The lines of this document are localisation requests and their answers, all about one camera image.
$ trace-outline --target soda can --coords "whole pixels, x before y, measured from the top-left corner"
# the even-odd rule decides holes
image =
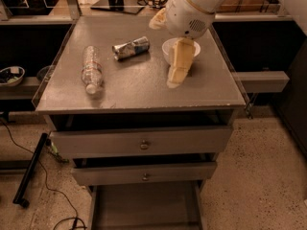
[[[127,43],[112,46],[112,51],[115,59],[120,60],[148,51],[150,46],[150,41],[145,36],[142,36]]]

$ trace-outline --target drawer handle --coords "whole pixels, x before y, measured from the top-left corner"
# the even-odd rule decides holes
[[[150,143],[143,140],[142,143],[141,143],[140,149],[147,150],[149,147],[150,147]]]
[[[149,180],[150,180],[150,179],[149,179],[149,175],[148,175],[146,172],[143,174],[142,180],[143,180],[143,181],[149,181]]]

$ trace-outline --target bottle cap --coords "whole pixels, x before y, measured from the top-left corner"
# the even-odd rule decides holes
[[[86,87],[86,93],[90,94],[90,95],[94,95],[99,91],[99,86],[94,85],[92,83],[90,83],[87,87]]]

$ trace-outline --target gray tabletop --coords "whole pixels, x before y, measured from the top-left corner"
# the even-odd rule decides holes
[[[162,43],[172,38],[166,30],[149,28],[151,17],[135,15],[83,16],[79,19],[60,57],[59,64],[41,97],[36,111],[41,114],[110,113],[229,108],[245,105],[224,59],[207,31],[198,39],[201,53],[189,77],[176,89],[166,85],[168,64]],[[149,52],[117,61],[112,45],[145,35]],[[83,49],[100,48],[104,90],[91,98],[81,79]]]

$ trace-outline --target bottle label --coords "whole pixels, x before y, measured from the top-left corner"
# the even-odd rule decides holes
[[[87,69],[96,69],[96,70],[101,71],[102,66],[95,61],[89,61],[83,66],[83,71]]]

